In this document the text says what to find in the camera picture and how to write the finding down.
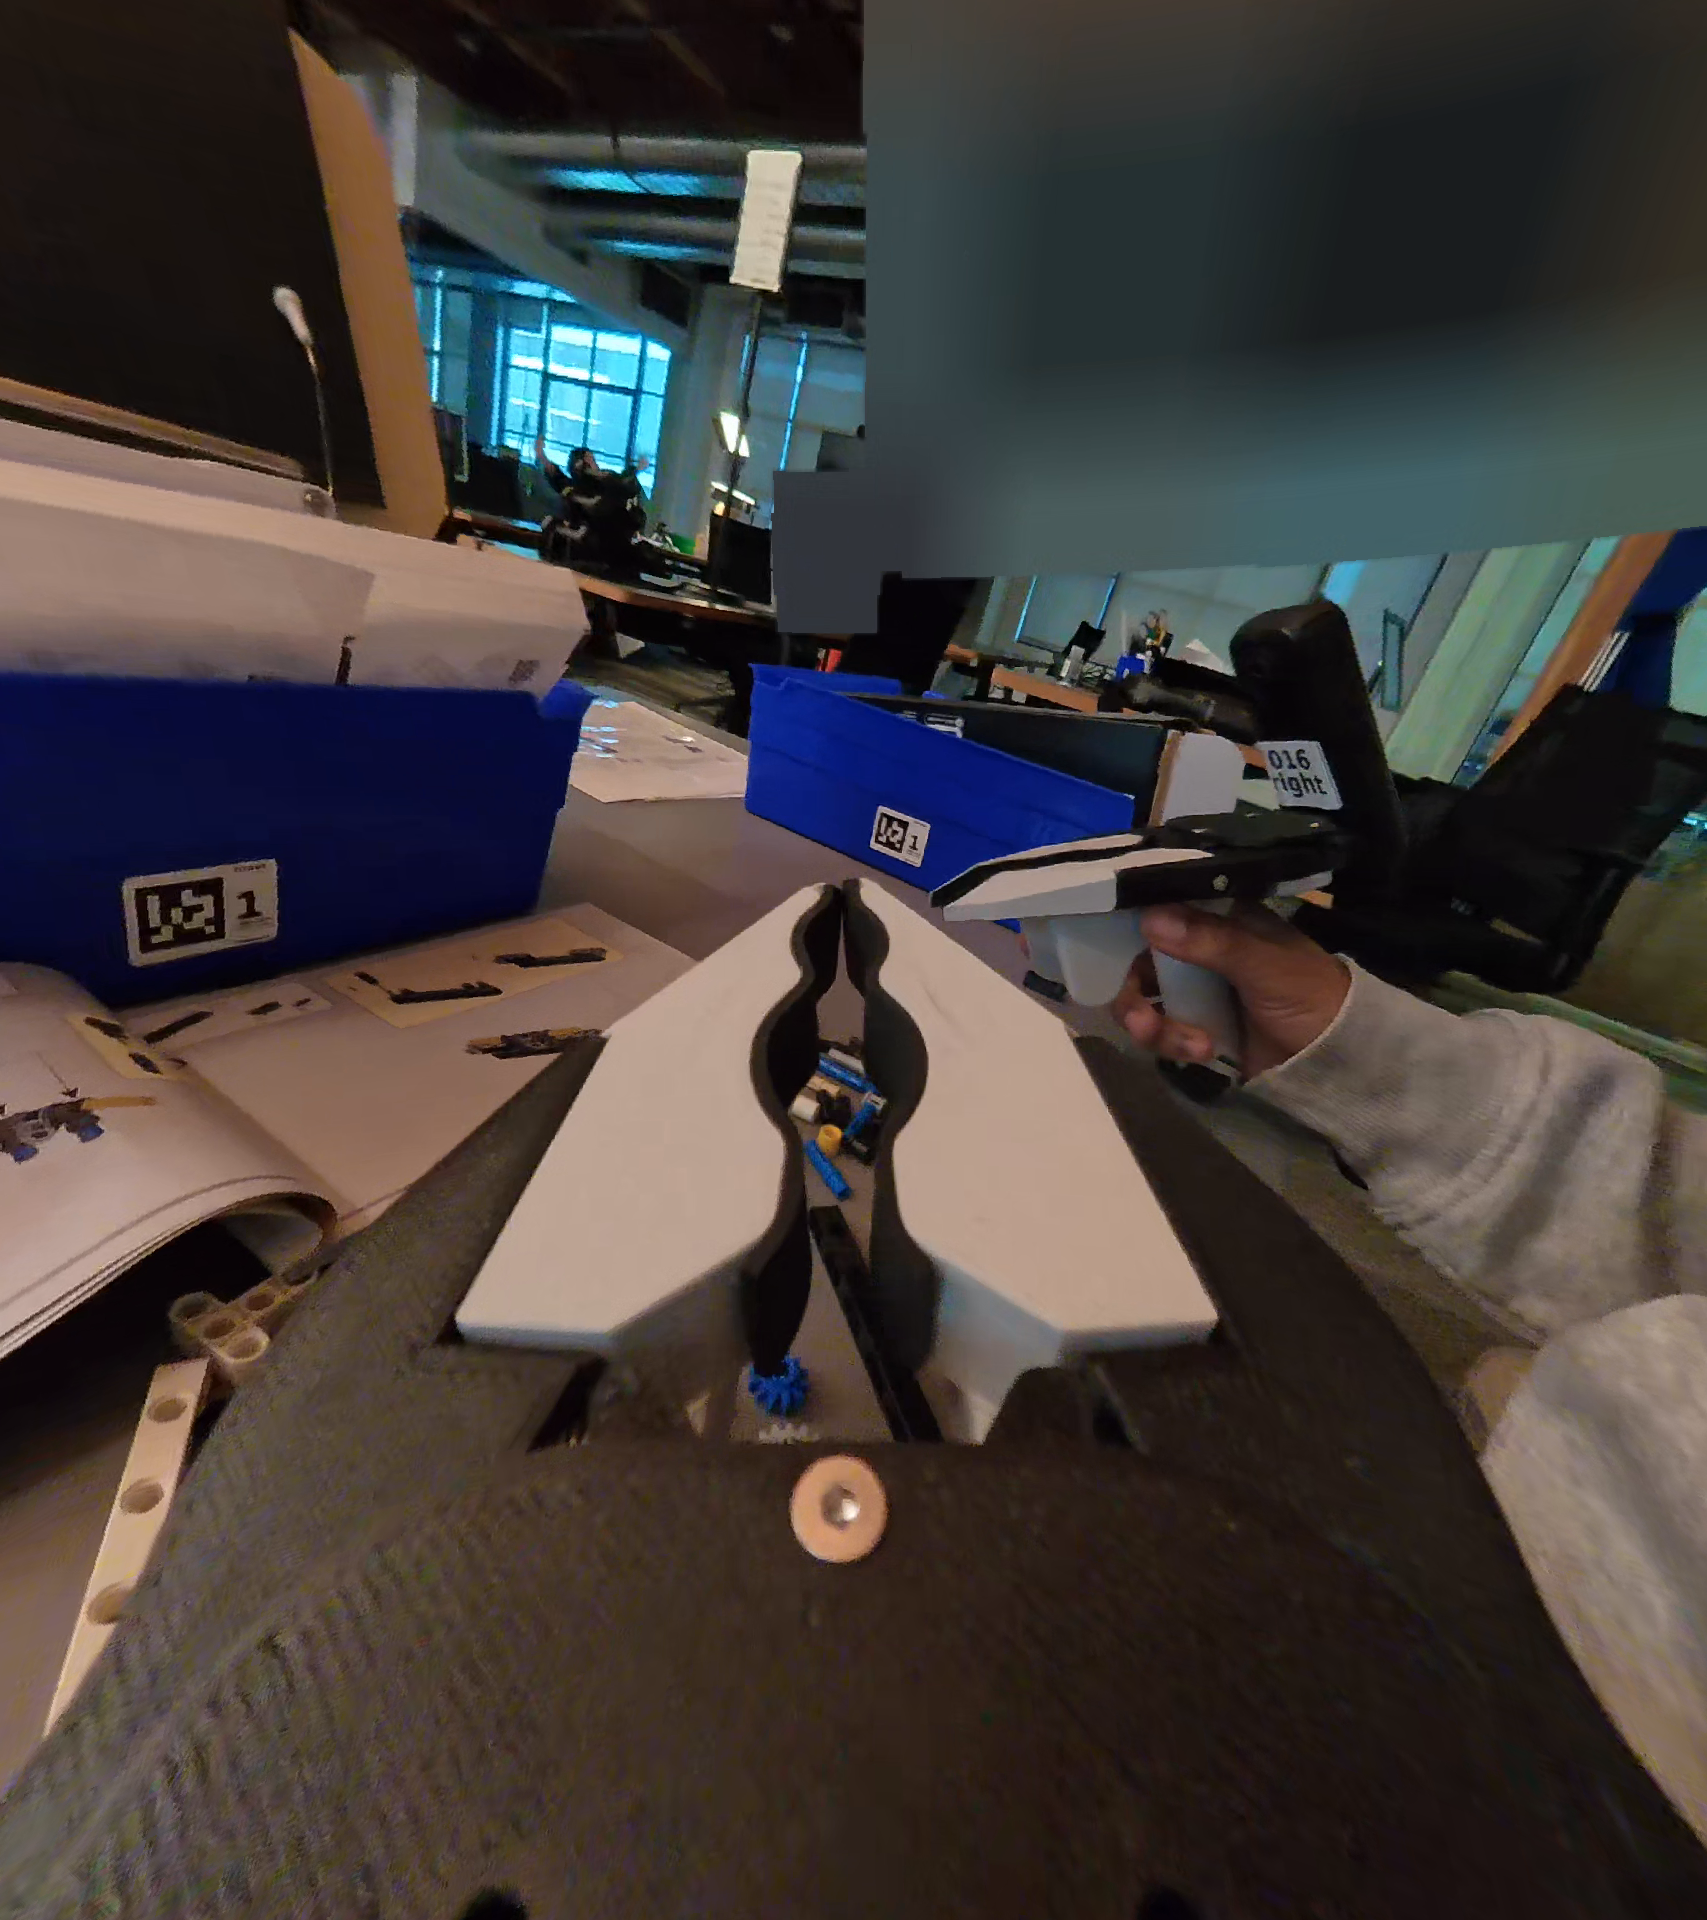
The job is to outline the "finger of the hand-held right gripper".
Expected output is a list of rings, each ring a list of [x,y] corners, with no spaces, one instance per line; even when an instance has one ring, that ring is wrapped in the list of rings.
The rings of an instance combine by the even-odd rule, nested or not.
[[[1117,875],[969,875],[937,888],[931,905],[949,923],[1105,917],[1119,911],[1117,883]]]
[[[1057,842],[1023,852],[983,860],[961,872],[961,888],[975,890],[989,880],[1023,872],[1053,872],[1065,867],[1117,863],[1119,867],[1157,864],[1173,860],[1211,858],[1207,842],[1193,842],[1183,830],[1145,830],[1127,835],[1097,835],[1077,842]]]

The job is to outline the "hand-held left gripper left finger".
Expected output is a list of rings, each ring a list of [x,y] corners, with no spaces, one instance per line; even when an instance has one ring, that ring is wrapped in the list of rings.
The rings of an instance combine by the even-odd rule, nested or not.
[[[775,1374],[813,1257],[789,1104],[843,899],[805,886],[605,1034],[455,1310],[469,1342],[661,1381]]]

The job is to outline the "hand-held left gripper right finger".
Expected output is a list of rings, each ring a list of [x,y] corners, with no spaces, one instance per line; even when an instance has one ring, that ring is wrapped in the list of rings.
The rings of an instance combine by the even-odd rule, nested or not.
[[[1217,1308],[1069,1026],[859,879],[845,964],[887,1104],[869,1269],[959,1434],[1025,1374],[1207,1340]]]

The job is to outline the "cluster of small lego pins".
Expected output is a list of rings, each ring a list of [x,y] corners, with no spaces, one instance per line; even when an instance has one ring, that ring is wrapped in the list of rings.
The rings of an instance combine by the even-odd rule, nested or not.
[[[833,1039],[789,1103],[805,1171],[835,1205],[861,1193],[875,1171],[889,1101],[871,1079],[865,1044]]]

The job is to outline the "person's right forearm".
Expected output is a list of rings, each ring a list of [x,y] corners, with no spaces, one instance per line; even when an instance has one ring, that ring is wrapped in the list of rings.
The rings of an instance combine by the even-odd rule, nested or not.
[[[1449,1015],[1367,973],[1253,1095],[1513,1333],[1585,1345],[1707,1327],[1707,1116],[1565,1021]]]

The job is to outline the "open lego instruction booklet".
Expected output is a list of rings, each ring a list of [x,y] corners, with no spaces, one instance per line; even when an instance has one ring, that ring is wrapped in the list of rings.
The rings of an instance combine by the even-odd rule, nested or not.
[[[689,959],[577,905],[112,1012],[0,963],[0,1362],[170,1242],[269,1274],[385,1211]]]

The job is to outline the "person's right hand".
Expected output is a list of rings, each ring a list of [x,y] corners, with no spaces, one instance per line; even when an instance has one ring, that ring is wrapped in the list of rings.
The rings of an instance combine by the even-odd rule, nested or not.
[[[1167,959],[1205,973],[1237,1002],[1237,1059],[1249,1091],[1297,1116],[1367,1092],[1349,1062],[1335,1055],[1311,1061],[1345,1012],[1351,975],[1339,959],[1247,905],[1227,914],[1195,905],[1155,907],[1141,928],[1147,946],[1109,1007],[1131,1044],[1181,1069],[1209,1066],[1221,1048],[1209,1026],[1169,1015],[1165,1000],[1151,996],[1153,963]]]

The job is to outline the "blue plastic bin with box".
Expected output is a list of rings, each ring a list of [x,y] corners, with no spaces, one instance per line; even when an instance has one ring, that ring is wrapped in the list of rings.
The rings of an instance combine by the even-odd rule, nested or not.
[[[1149,717],[753,674],[747,811],[921,895],[1003,857],[1231,813],[1251,792],[1243,749]]]

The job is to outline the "black mesh office chair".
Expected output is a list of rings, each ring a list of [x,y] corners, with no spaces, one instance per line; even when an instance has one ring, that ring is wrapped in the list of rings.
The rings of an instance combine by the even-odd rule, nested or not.
[[[1467,784],[1387,772],[1391,806],[1293,925],[1403,988],[1465,975],[1557,996],[1631,883],[1707,802],[1707,715],[1561,684]]]

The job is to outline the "blue plastic bin with papers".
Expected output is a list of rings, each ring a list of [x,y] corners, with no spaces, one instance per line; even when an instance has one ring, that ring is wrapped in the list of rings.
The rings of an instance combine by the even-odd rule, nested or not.
[[[527,914],[589,707],[0,674],[0,964],[140,1007]]]

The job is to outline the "wooden table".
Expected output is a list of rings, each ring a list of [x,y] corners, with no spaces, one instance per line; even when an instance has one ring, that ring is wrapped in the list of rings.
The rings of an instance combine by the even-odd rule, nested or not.
[[[533,528],[499,517],[449,512],[439,520],[433,541],[445,546],[467,545],[475,551],[503,549],[523,558],[537,558]],[[681,576],[617,578],[589,568],[575,568],[573,581],[583,598],[603,605],[663,613],[687,620],[725,622],[767,635],[777,632],[775,608],[769,603],[751,603],[741,595],[713,589],[701,581]]]

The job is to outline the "white perforated technic beam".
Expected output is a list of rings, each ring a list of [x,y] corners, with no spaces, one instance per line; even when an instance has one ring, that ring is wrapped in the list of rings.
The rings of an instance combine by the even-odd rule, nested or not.
[[[98,1555],[62,1660],[44,1734],[50,1736],[98,1667],[146,1578],[178,1501],[202,1419],[259,1372],[277,1335],[323,1271],[319,1254],[297,1261],[242,1294],[178,1298],[168,1327],[178,1357],[146,1387]]]

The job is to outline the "white hanging ceiling panel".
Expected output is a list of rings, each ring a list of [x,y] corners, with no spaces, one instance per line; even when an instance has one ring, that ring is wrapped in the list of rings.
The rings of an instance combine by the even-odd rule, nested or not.
[[[731,287],[761,297],[781,290],[787,264],[803,152],[751,149],[743,161],[743,187],[735,240],[727,270]]]

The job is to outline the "person's grey sweatshirt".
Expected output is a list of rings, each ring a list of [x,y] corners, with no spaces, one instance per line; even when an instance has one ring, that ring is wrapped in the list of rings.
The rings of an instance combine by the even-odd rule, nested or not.
[[[1707,1847],[1707,1298],[1561,1333],[1481,1468],[1563,1644]]]

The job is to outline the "stack of white papers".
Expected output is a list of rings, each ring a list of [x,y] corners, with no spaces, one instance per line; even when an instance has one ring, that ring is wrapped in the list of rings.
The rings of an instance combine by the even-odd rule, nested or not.
[[[0,674],[545,695],[575,578],[301,484],[0,418]]]

